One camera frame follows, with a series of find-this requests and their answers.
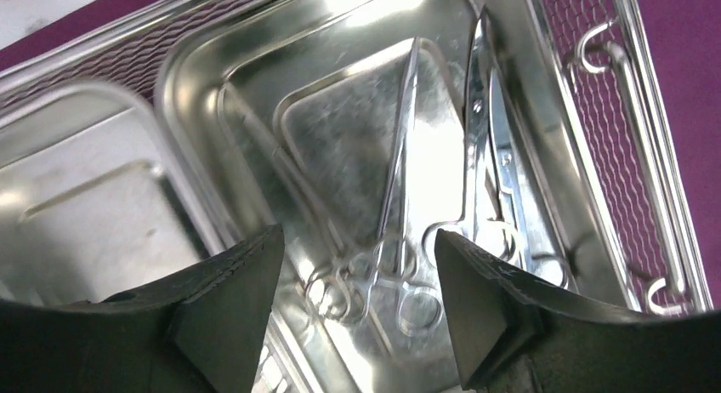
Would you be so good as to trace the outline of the perforated steel instrument tray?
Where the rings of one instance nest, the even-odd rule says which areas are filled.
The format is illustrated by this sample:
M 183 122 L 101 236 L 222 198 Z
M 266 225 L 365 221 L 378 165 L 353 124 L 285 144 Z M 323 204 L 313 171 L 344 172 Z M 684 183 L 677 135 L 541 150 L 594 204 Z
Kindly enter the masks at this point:
M 4 392 L 717 392 L 637 0 L 159 0 L 1 74 Z

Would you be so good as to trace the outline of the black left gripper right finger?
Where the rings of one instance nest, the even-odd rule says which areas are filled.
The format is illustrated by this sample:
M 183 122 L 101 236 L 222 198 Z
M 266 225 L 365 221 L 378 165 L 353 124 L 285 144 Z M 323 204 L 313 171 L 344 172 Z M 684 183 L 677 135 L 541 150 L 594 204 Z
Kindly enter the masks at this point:
M 554 286 L 449 231 L 434 245 L 460 384 L 482 392 L 717 392 L 720 315 L 668 317 Z

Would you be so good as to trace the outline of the purple cloth wrap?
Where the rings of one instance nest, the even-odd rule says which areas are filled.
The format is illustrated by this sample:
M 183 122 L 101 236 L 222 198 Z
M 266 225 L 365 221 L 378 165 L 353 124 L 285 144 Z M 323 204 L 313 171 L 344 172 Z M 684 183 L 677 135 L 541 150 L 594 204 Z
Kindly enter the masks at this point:
M 9 68 L 158 0 L 1 0 Z M 638 0 L 714 301 L 720 299 L 720 0 Z

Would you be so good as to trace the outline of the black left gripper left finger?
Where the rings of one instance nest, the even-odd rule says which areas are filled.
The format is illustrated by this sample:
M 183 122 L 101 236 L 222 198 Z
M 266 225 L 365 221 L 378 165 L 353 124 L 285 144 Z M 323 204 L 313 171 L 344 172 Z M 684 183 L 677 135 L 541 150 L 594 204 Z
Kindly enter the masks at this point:
M 280 225 L 99 303 L 1 304 L 4 392 L 248 392 L 285 253 Z

